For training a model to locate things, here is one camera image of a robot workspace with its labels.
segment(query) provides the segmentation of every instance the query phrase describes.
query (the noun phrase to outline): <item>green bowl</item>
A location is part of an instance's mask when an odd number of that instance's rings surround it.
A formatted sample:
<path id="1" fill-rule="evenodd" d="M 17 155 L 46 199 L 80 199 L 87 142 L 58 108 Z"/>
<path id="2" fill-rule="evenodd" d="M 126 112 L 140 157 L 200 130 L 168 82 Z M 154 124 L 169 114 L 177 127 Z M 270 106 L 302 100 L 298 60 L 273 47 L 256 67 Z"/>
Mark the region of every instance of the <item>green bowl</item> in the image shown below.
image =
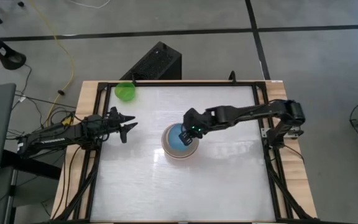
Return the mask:
<path id="1" fill-rule="evenodd" d="M 135 98 L 135 85 L 130 82 L 119 83 L 115 87 L 114 93 L 122 101 L 131 101 Z"/>

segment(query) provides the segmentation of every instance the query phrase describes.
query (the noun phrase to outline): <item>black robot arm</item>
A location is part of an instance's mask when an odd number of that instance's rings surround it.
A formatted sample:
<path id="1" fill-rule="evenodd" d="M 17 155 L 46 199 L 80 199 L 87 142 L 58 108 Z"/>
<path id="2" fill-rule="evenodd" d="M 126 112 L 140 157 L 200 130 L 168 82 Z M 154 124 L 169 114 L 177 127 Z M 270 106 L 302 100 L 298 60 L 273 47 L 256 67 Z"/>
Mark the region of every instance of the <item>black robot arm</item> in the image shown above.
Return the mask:
<path id="1" fill-rule="evenodd" d="M 122 143 L 127 142 L 127 133 L 137 123 L 121 123 L 134 119 L 134 116 L 124 116 L 112 107 L 106 118 L 99 115 L 85 117 L 75 125 L 53 124 L 40 131 L 26 134 L 18 138 L 17 153 L 22 157 L 29 157 L 42 149 L 54 150 L 78 144 L 83 149 L 95 150 L 104 141 L 102 136 L 110 133 L 120 133 Z"/>
<path id="2" fill-rule="evenodd" d="M 267 141 L 271 146 L 283 147 L 283 137 L 292 127 L 305 122 L 301 105 L 293 100 L 272 100 L 267 104 L 236 108 L 217 106 L 199 114 L 194 108 L 183 116 L 181 141 L 187 146 L 193 138 L 203 138 L 210 131 L 233 127 L 238 122 L 260 118 L 280 118 L 279 124 L 267 131 Z"/>

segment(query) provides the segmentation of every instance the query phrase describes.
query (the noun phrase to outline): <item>concrete floor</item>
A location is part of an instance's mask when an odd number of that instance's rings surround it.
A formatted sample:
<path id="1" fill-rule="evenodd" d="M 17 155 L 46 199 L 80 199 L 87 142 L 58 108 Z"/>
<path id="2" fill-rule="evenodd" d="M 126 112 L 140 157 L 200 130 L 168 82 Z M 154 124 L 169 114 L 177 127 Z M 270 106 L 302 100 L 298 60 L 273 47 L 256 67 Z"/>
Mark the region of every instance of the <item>concrete floor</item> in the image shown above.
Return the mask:
<path id="1" fill-rule="evenodd" d="M 102 5 L 104 0 L 78 0 Z M 57 34 L 95 34 L 183 29 L 250 28 L 243 0 L 112 0 L 101 9 L 68 1 L 36 0 Z M 1 1 L 0 37 L 50 35 L 36 12 Z M 252 1 L 258 27 L 335 26 L 358 24 L 358 1 Z M 358 29 L 261 33 L 271 79 L 284 80 L 289 98 L 302 103 L 305 134 L 300 138 L 318 216 L 323 220 L 358 223 L 358 136 L 349 113 L 358 104 Z M 158 41 L 183 54 L 183 79 L 261 80 L 252 33 L 116 37 L 63 40 L 75 61 L 75 79 L 60 101 L 76 105 L 83 80 L 120 78 Z M 7 42 L 26 54 L 33 68 L 26 94 L 53 100 L 70 77 L 67 56 L 52 40 Z M 0 84 L 24 85 L 28 68 L 7 71 L 0 64 Z M 49 105 L 38 104 L 44 118 Z M 39 115 L 25 101 L 12 112 L 10 128 L 31 131 Z M 14 150 L 14 142 L 6 148 Z M 53 161 L 59 155 L 45 158 Z M 20 174 L 19 182 L 31 178 Z M 47 219 L 37 201 L 53 197 L 57 182 L 39 178 L 19 189 L 16 223 Z M 24 190 L 34 191 L 25 197 Z M 47 202 L 52 209 L 53 200 Z"/>

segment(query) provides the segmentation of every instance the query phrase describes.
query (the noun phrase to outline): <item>white table surface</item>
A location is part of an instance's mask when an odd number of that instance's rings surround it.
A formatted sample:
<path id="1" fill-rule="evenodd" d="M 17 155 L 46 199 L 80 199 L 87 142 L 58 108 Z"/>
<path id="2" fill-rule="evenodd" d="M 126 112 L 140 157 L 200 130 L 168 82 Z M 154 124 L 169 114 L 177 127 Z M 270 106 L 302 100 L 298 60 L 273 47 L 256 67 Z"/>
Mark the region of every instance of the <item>white table surface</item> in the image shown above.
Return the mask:
<path id="1" fill-rule="evenodd" d="M 103 143 L 91 221 L 274 220 L 257 121 L 208 133 L 187 159 L 162 149 L 164 129 L 187 110 L 220 105 L 254 105 L 251 87 L 137 87 L 130 103 L 112 89 L 109 108 L 139 124 L 126 144 L 119 134 Z"/>

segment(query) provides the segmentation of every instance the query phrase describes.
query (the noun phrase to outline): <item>metal bracket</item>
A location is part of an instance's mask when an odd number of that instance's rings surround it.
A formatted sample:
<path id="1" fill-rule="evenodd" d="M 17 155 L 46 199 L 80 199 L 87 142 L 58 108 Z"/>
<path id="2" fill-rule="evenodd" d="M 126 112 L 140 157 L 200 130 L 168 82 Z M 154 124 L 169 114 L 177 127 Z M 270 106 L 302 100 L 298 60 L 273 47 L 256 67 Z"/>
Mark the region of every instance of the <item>metal bracket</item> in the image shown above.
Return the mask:
<path id="1" fill-rule="evenodd" d="M 236 78 L 236 73 L 234 71 L 231 71 L 230 75 L 229 75 L 229 80 L 232 80 L 232 83 L 234 85 L 237 84 L 237 78 Z"/>
<path id="2" fill-rule="evenodd" d="M 260 135 L 262 138 L 267 138 L 267 131 L 270 130 L 270 128 L 261 128 L 260 129 Z M 300 127 L 292 127 L 291 130 L 284 135 L 285 139 L 298 139 L 299 136 L 303 134 L 303 131 Z"/>
<path id="3" fill-rule="evenodd" d="M 109 83 L 106 83 L 106 82 L 98 83 L 98 91 L 105 90 L 108 85 L 109 85 Z"/>
<path id="4" fill-rule="evenodd" d="M 135 73 L 132 73 L 132 83 L 134 84 L 134 86 L 136 86 L 137 82 L 135 80 Z"/>

